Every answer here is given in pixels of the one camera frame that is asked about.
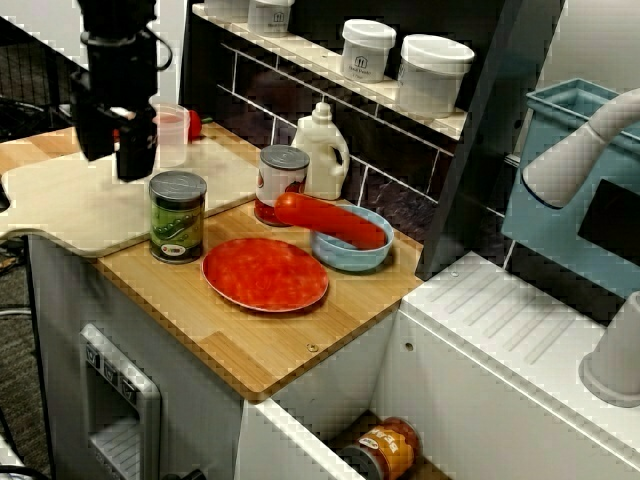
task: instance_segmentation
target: wooden cutting board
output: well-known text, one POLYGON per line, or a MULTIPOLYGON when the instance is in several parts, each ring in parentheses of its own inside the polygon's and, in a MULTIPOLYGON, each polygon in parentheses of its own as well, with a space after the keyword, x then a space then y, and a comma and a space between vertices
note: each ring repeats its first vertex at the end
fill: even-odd
MULTIPOLYGON (((187 161, 171 170, 205 179, 207 217, 255 198, 256 167, 208 138, 188 145, 187 161)), ((11 201, 0 239, 38 234, 85 257, 140 243, 149 237, 149 181, 162 171, 126 183, 115 155, 88 162, 82 153, 9 170, 0 179, 11 201)))

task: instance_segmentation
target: red plate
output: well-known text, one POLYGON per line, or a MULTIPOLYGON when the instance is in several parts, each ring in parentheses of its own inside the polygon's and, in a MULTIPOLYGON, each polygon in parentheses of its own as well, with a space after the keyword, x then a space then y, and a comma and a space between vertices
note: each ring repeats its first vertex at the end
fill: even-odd
POLYGON ((209 285, 238 305, 290 312, 320 300, 329 286, 315 258, 278 240, 243 238, 212 249, 202 262, 209 285))

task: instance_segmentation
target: orange jar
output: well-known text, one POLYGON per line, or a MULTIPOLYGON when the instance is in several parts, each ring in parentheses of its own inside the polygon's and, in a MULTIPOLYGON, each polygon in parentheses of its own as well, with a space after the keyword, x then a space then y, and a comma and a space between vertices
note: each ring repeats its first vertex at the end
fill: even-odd
POLYGON ((418 434, 404 420, 391 417, 343 448, 339 455, 367 480, 396 480, 420 453, 418 434))

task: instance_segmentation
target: red sausage toy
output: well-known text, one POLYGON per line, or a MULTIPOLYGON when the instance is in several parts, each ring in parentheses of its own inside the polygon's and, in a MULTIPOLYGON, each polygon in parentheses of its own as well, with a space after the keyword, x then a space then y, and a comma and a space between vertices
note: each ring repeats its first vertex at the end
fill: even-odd
POLYGON ((387 241, 384 230, 369 220, 306 195, 283 193, 274 208, 283 223, 339 238, 360 250, 381 248, 387 241))

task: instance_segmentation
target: jar lid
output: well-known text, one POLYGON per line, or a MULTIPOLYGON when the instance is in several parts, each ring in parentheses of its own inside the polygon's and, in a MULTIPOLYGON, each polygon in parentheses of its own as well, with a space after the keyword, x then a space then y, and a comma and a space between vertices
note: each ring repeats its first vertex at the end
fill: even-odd
POLYGON ((475 58, 466 45, 433 35, 406 36, 401 55, 416 67, 445 75, 464 75, 475 58))
POLYGON ((375 456, 358 445, 349 445, 338 453, 347 465, 367 480, 384 480, 384 472, 375 456))
POLYGON ((368 48, 389 49, 396 44, 396 31, 384 23, 373 20, 347 20, 342 37, 368 48))
POLYGON ((272 5, 274 7, 290 7, 296 0, 256 0, 256 3, 263 5, 272 5))
POLYGON ((278 170, 300 170, 309 165, 309 155, 287 145, 271 145, 260 152, 260 160, 278 170))
POLYGON ((165 208, 195 208, 206 193, 207 182, 190 172, 162 172, 149 182, 151 198, 165 208))

